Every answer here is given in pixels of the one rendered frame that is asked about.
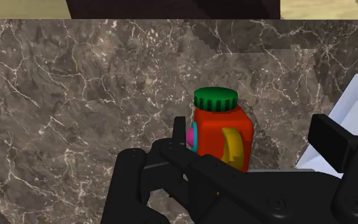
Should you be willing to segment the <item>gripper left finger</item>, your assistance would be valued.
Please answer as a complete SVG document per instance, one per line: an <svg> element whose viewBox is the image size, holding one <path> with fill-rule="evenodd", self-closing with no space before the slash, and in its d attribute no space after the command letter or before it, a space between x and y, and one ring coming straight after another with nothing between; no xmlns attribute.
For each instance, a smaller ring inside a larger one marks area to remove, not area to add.
<svg viewBox="0 0 358 224"><path fill-rule="evenodd" d="M177 116L171 138L146 153L119 152L100 224L170 224L147 205L164 189L195 224L288 224L288 198L212 155L186 148L186 119Z"/></svg>

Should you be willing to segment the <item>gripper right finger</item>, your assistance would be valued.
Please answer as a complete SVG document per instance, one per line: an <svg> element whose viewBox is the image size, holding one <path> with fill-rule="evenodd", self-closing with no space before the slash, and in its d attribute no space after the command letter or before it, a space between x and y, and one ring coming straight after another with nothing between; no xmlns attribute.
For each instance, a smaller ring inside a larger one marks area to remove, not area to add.
<svg viewBox="0 0 358 224"><path fill-rule="evenodd" d="M327 115L314 114L308 142L336 172L343 174L331 203L333 216L341 224L358 224L358 136Z"/></svg>

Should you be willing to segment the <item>white tray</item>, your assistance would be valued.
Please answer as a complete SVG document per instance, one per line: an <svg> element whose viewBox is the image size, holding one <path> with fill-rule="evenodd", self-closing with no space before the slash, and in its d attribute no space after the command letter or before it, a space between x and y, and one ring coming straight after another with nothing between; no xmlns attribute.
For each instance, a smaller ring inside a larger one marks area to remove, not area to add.
<svg viewBox="0 0 358 224"><path fill-rule="evenodd" d="M358 136L358 74L355 74L350 83L329 113L329 117L343 128ZM312 147L308 146L296 164L297 169L313 169L342 177L326 160Z"/></svg>

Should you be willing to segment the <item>red cube toy green cap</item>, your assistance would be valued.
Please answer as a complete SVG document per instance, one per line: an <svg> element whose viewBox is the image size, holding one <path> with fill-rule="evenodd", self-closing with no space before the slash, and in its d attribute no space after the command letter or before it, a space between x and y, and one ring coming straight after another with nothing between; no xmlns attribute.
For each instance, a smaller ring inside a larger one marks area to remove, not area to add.
<svg viewBox="0 0 358 224"><path fill-rule="evenodd" d="M194 120L186 133L191 150L246 172L254 126L238 105L237 92L224 87L199 88L194 91L193 104Z"/></svg>

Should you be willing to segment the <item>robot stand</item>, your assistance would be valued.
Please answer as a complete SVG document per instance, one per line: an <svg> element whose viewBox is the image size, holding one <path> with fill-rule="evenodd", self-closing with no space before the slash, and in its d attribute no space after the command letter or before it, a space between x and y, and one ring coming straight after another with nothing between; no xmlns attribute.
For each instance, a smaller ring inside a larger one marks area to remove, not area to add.
<svg viewBox="0 0 358 224"><path fill-rule="evenodd" d="M66 0L75 19L280 19L280 0Z"/></svg>

